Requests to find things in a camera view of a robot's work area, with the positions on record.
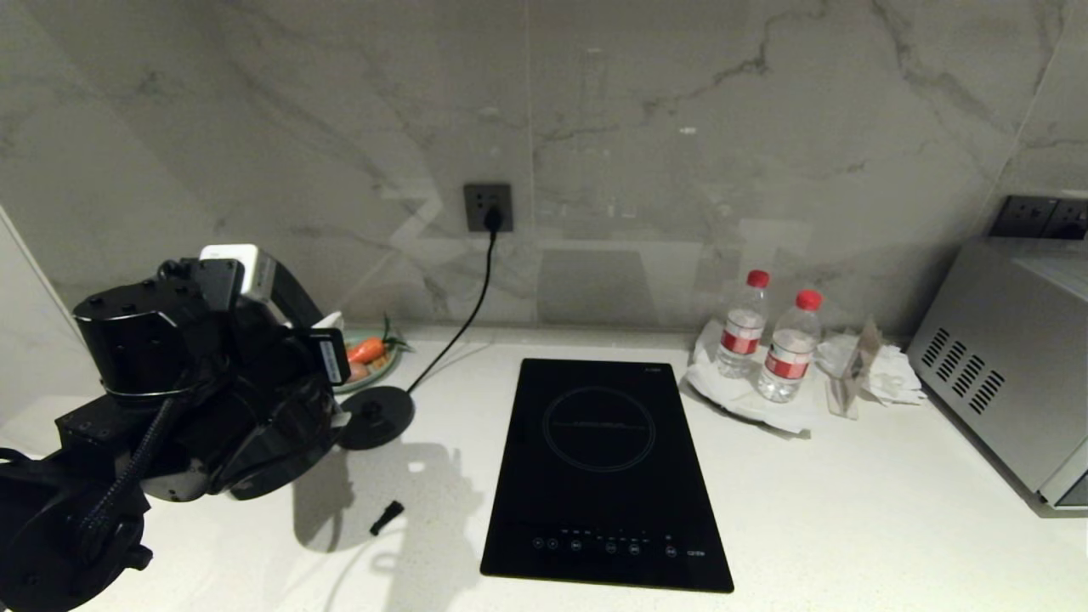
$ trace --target black round base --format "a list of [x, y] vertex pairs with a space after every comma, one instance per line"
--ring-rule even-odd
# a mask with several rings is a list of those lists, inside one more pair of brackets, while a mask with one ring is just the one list
[[337, 444], [349, 451], [374, 449], [404, 433], [416, 416], [411, 395], [396, 387], [371, 387], [342, 404], [351, 413]]

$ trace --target red bottle cap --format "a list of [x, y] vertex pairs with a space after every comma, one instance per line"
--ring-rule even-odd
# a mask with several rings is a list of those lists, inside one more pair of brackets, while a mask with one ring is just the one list
[[798, 293], [798, 308], [802, 310], [819, 310], [823, 302], [824, 296], [818, 291], [806, 289]]
[[752, 270], [749, 272], [749, 286], [765, 289], [770, 282], [770, 274], [763, 270]]

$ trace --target black power cord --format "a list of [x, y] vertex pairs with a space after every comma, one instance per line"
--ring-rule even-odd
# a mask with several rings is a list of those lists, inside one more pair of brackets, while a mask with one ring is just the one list
[[454, 339], [449, 341], [449, 344], [447, 344], [446, 347], [442, 350], [442, 353], [438, 353], [438, 356], [435, 357], [433, 362], [431, 362], [431, 365], [426, 366], [426, 369], [423, 370], [423, 374], [419, 375], [419, 378], [416, 379], [416, 382], [412, 382], [411, 387], [408, 388], [409, 394], [412, 391], [415, 391], [417, 387], [419, 387], [420, 382], [423, 382], [423, 379], [426, 378], [426, 375], [431, 371], [431, 368], [433, 368], [435, 364], [442, 360], [442, 357], [444, 357], [446, 353], [450, 348], [453, 348], [454, 344], [457, 344], [457, 341], [461, 338], [461, 334], [465, 333], [465, 330], [469, 329], [469, 326], [472, 325], [472, 321], [475, 319], [477, 313], [480, 311], [480, 306], [483, 306], [483, 298], [487, 295], [487, 285], [491, 283], [491, 254], [493, 250], [495, 250], [495, 237], [498, 235], [499, 225], [503, 224], [503, 213], [499, 212], [497, 208], [492, 208], [491, 210], [487, 211], [487, 215], [484, 217], [483, 224], [485, 228], [487, 228], [487, 230], [491, 231], [491, 243], [487, 245], [487, 271], [484, 272], [483, 276], [483, 289], [480, 291], [480, 299], [477, 301], [475, 308], [472, 309], [472, 314], [469, 315], [468, 320], [465, 321], [463, 326], [461, 326], [461, 329], [457, 332], [457, 335], [455, 335]]

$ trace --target bottle label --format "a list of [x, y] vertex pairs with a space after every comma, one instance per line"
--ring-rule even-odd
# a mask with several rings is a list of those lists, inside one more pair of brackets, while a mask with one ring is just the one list
[[726, 331], [721, 332], [721, 345], [738, 355], [751, 355], [759, 347], [762, 335], [763, 328], [745, 328], [726, 321]]
[[812, 359], [812, 351], [807, 353], [794, 353], [777, 344], [771, 344], [770, 351], [767, 352], [767, 360], [763, 365], [770, 374], [779, 378], [796, 380], [804, 378], [805, 372], [808, 371], [808, 363]]

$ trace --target microwave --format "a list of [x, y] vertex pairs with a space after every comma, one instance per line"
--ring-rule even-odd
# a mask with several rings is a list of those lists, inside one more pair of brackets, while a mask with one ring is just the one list
[[1088, 243], [968, 243], [907, 357], [1014, 486], [1088, 509]]

